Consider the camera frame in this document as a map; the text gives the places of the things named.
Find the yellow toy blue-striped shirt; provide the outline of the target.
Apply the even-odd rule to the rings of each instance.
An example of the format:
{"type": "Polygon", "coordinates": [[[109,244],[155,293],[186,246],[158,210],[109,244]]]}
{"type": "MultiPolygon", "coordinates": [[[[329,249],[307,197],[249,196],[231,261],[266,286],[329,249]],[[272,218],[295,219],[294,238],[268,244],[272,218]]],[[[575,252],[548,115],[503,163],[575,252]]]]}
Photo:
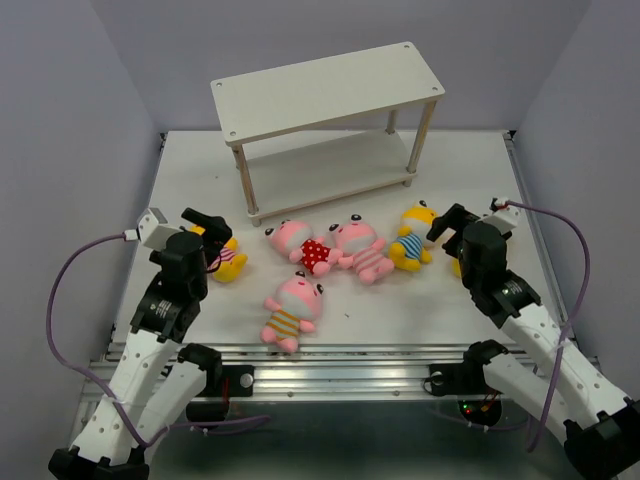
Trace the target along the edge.
{"type": "Polygon", "coordinates": [[[427,234],[436,216],[425,200],[417,201],[401,215],[397,236],[389,246],[389,258],[396,268],[419,272],[432,261],[434,242],[427,239],[427,234]]]}

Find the pink toy pink-striped shirt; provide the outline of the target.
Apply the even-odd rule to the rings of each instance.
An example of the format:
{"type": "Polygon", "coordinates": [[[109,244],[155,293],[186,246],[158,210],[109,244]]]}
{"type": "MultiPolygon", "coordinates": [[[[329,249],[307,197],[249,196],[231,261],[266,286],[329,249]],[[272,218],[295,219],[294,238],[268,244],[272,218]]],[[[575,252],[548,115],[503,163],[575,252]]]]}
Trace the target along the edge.
{"type": "Polygon", "coordinates": [[[352,214],[346,222],[332,224],[329,233],[342,252],[339,266],[353,269],[362,284],[371,285],[394,270],[393,261],[382,252],[385,239],[361,215],[352,214]]]}

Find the pink toy red polka-dot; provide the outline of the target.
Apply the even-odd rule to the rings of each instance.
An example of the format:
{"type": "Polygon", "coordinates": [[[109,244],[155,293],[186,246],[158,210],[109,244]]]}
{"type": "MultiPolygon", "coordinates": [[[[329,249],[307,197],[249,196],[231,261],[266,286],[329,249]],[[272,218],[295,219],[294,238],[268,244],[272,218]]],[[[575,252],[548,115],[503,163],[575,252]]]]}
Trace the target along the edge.
{"type": "Polygon", "coordinates": [[[315,236],[312,227],[303,221],[283,220],[276,227],[267,228],[264,235],[277,252],[317,278],[328,274],[344,255],[340,249],[327,246],[325,239],[315,236]]]}

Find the pink toy orange-striped shirt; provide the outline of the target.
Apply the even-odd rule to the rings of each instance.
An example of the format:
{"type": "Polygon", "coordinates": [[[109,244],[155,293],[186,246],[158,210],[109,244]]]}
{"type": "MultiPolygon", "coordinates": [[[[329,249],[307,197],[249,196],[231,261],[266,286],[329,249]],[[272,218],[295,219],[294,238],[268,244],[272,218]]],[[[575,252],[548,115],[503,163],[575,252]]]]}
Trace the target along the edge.
{"type": "Polygon", "coordinates": [[[269,318],[261,329],[260,340],[287,353],[297,352],[300,335],[316,331],[315,322],[323,312],[323,293],[321,284],[314,283],[305,272],[296,271],[264,300],[269,318]]]}

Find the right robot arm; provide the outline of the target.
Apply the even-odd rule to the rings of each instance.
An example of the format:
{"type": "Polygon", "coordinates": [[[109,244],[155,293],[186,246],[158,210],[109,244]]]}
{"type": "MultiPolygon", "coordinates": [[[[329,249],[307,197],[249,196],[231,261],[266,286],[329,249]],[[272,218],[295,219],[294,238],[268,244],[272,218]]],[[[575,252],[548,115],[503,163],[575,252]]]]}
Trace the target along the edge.
{"type": "Polygon", "coordinates": [[[459,263],[475,307],[534,362],[525,368],[495,340],[471,344],[459,363],[434,364],[424,380],[433,396],[504,394],[550,431],[585,479],[611,479],[639,461],[639,403],[611,383],[570,340],[526,280],[507,266],[507,240],[522,204],[494,199],[479,217],[453,204],[427,237],[459,263]]]}

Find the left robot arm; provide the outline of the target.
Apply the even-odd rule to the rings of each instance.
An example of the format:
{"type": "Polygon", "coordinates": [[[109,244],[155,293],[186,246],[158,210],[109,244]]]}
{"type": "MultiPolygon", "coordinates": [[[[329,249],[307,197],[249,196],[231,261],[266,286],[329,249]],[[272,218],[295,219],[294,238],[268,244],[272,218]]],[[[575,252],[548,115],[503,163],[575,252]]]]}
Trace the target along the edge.
{"type": "Polygon", "coordinates": [[[200,233],[171,225],[162,212],[147,208],[133,229],[112,235],[150,251],[159,270],[136,307],[121,359],[109,381],[66,360],[45,319],[54,358],[94,382],[102,398],[70,446],[54,451],[48,464],[57,479],[146,479],[161,437],[197,393],[215,392],[222,382],[219,352],[184,337],[208,294],[208,273],[232,230],[221,216],[192,208],[182,219],[200,233]]]}

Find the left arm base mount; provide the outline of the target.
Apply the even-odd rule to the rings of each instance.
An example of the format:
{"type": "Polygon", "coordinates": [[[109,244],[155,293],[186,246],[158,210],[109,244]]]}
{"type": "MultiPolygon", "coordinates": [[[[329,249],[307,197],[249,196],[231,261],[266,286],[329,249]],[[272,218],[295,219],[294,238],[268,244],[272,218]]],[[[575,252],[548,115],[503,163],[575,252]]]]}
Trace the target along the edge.
{"type": "Polygon", "coordinates": [[[205,388],[186,407],[190,422],[227,420],[233,399],[253,396],[254,371],[252,365],[226,365],[220,373],[208,373],[205,388]]]}

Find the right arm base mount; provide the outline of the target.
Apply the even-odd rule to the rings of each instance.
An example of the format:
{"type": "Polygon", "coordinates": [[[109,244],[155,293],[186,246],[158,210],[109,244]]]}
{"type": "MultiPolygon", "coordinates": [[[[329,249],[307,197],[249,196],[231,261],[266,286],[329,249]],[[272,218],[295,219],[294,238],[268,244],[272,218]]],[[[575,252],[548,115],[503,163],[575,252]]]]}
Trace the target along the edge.
{"type": "Polygon", "coordinates": [[[463,363],[432,364],[422,386],[435,397],[455,396],[459,416],[472,425],[496,427],[501,419],[499,393],[486,384],[481,367],[463,363]]]}

